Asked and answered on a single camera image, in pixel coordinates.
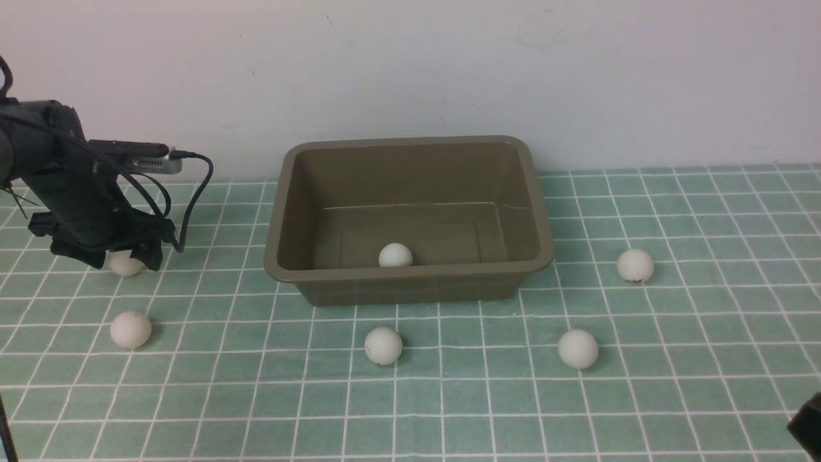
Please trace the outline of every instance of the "black device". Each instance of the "black device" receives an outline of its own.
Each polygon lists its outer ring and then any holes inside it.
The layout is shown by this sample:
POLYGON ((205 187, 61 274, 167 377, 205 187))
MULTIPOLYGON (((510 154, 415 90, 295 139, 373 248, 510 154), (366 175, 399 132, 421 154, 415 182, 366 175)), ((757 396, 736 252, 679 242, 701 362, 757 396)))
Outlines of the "black device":
POLYGON ((11 193, 18 178, 43 202, 48 212, 35 213, 29 230, 52 238, 51 252, 101 268, 106 252, 131 251, 131 258, 151 270, 163 261, 162 243, 185 249, 191 210, 213 174, 213 163, 193 152, 159 143, 87 141, 77 112, 54 100, 25 101, 7 96, 11 70, 0 57, 0 189, 11 193), (180 237, 167 217, 171 197, 148 173, 178 173, 185 158, 209 166, 183 215, 180 237), (161 211, 136 179, 144 176, 163 194, 161 211), (123 177, 149 204, 151 214, 134 208, 117 184, 123 177))

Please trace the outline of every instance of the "black wire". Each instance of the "black wire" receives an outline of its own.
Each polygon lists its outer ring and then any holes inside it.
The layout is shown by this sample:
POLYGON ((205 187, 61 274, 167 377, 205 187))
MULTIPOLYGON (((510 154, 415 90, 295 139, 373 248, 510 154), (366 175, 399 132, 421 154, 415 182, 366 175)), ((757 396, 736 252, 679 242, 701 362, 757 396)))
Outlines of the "black wire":
POLYGON ((17 459, 17 451, 14 449, 14 441, 11 440, 11 429, 8 427, 8 417, 2 406, 2 399, 0 399, 0 444, 2 444, 8 462, 17 462, 19 460, 17 459))
POLYGON ((2 87, 0 87, 0 98, 5 98, 11 88, 11 84, 14 83, 14 76, 11 74, 11 68, 2 56, 0 56, 0 71, 2 71, 3 78, 2 87))
MULTIPOLYGON (((97 156, 104 163, 108 164, 113 169, 115 169, 117 171, 117 173, 119 173, 128 183, 131 184, 131 186, 134 187, 134 189, 137 190, 137 192, 143 197, 143 199, 145 199, 145 202, 149 205, 149 207, 151 208, 151 211, 157 217, 157 221, 158 221, 161 229, 165 229, 165 226, 163 225, 163 219, 165 218, 165 215, 163 215, 163 212, 160 211, 159 206, 157 205, 157 202, 151 197, 149 192, 145 190, 145 187, 143 187, 143 185, 141 185, 140 182, 138 182, 134 178, 134 175, 132 175, 130 172, 126 171, 120 164, 118 164, 117 162, 115 162, 114 160, 109 158, 102 151, 100 151, 97 148, 93 147, 92 145, 90 145, 86 141, 77 139, 77 138, 75 138, 75 137, 73 137, 73 136, 71 136, 67 133, 61 132, 61 131, 59 131, 55 128, 47 127, 45 125, 40 125, 36 122, 31 122, 31 121, 26 120, 24 118, 17 118, 17 117, 5 115, 5 114, 0 114, 0 118, 4 119, 4 120, 7 120, 9 122, 20 124, 23 127, 33 128, 33 129, 39 130, 41 132, 46 132, 49 135, 53 135, 53 136, 56 136, 60 139, 68 141, 71 144, 73 144, 77 147, 80 147, 81 149, 87 150, 89 153, 97 156)), ((171 243, 172 247, 174 247, 174 250, 177 251, 177 252, 182 252, 186 248, 186 235, 188 233, 188 220, 190 218, 191 211, 194 209, 194 204, 197 202, 197 199, 200 198, 200 195, 202 194, 205 187, 208 186, 208 183, 211 180, 211 177, 213 176, 213 162, 211 162, 211 159, 205 157, 204 155, 196 154, 196 153, 193 153, 193 152, 175 151, 172 154, 174 156, 176 156, 177 158, 202 159, 209 166, 208 173, 206 173, 205 178, 200 183, 200 186, 197 188, 197 190, 194 193, 194 196, 191 198, 191 201, 188 203, 188 206, 186 207, 186 212, 183 215, 183 219, 182 219, 182 226, 180 227, 180 239, 179 239, 179 241, 177 241, 177 238, 174 236, 173 233, 170 233, 170 235, 166 236, 167 240, 171 243)))
POLYGON ((165 211, 163 212, 163 218, 168 218, 168 214, 171 213, 171 195, 168 194, 168 189, 166 189, 162 184, 160 184, 156 178, 150 177, 145 173, 134 172, 132 173, 132 175, 139 175, 141 177, 151 180, 151 182, 154 183, 154 186, 156 186, 157 189, 159 189, 159 191, 163 194, 163 200, 165 201, 165 211))
POLYGON ((197 199, 200 198, 203 191, 205 191, 205 187, 208 186, 208 182, 211 181, 211 177, 213 176, 213 162, 211 162, 211 159, 205 157, 204 155, 197 154, 195 152, 176 151, 173 154, 175 157, 180 159, 200 159, 208 164, 208 172, 205 174, 205 178, 203 178, 200 186, 194 191, 194 195, 191 197, 191 201, 186 207, 186 212, 182 215, 182 224, 180 225, 180 247, 185 248, 186 235, 188 234, 188 220, 191 218, 191 212, 194 210, 194 204, 197 202, 197 199))

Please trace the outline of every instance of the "black object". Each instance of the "black object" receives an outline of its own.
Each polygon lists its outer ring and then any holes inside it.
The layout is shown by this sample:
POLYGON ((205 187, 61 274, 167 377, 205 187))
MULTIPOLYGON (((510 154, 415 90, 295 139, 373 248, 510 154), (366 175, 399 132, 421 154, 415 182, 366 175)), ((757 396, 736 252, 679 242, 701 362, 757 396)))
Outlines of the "black object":
POLYGON ((11 70, 0 57, 4 81, 0 87, 0 189, 22 180, 48 208, 35 213, 29 230, 52 238, 51 252, 101 268, 106 251, 131 251, 131 258, 151 270, 163 261, 162 243, 185 249, 191 211, 213 174, 213 163, 203 155, 172 150, 158 143, 86 141, 77 112, 54 100, 20 102, 8 98, 11 70), (179 241, 167 218, 170 196, 148 177, 166 201, 165 212, 134 175, 178 173, 181 160, 204 160, 209 171, 183 215, 179 241), (117 185, 122 176, 140 193, 152 214, 135 209, 117 185))
POLYGON ((787 430, 813 460, 821 460, 821 393, 816 393, 798 409, 787 430))
POLYGON ((0 443, 2 443, 7 462, 17 462, 17 451, 14 449, 14 441, 11 440, 11 430, 8 428, 8 418, 6 409, 2 406, 2 398, 0 398, 0 443))

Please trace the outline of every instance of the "green tile floor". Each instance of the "green tile floor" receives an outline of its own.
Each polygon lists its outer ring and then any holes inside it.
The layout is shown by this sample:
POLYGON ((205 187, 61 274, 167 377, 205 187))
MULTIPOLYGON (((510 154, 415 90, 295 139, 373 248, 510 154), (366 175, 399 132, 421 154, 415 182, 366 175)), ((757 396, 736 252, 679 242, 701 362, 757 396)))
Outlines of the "green tile floor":
POLYGON ((275 182, 211 186, 186 253, 127 280, 0 196, 0 395, 25 460, 807 460, 784 426, 821 390, 819 169, 546 174, 556 261, 517 298, 338 309, 262 270, 275 182), (649 284, 619 280, 628 247, 649 284), (134 353, 108 336, 130 310, 134 353), (395 367, 361 349, 381 325, 395 367), (602 344, 582 373, 568 326, 602 344))

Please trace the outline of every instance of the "ping pong ball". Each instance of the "ping pong ball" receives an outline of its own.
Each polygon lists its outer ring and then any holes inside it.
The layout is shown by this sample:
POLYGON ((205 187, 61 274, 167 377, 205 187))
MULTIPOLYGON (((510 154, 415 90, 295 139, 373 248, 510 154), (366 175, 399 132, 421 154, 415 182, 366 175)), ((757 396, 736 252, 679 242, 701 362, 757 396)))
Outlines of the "ping pong ball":
POLYGON ((111 340, 124 349, 139 348, 151 336, 151 321, 138 312, 124 312, 111 323, 111 340))
POLYGON ((627 282, 645 282, 653 275, 653 258, 647 252, 633 248, 622 253, 616 262, 618 275, 627 282))
POLYGON ((108 267, 122 277, 133 276, 145 268, 142 261, 131 258, 131 251, 114 252, 108 259, 108 267))
POLYGON ((380 366, 393 364, 402 354, 402 337, 390 327, 377 327, 365 337, 365 356, 380 366))
POLYGON ((586 330, 569 330, 559 339, 559 358, 570 367, 586 369, 599 358, 599 343, 586 330))
POLYGON ((379 253, 379 266, 409 266, 413 262, 411 250, 400 243, 388 244, 379 253))

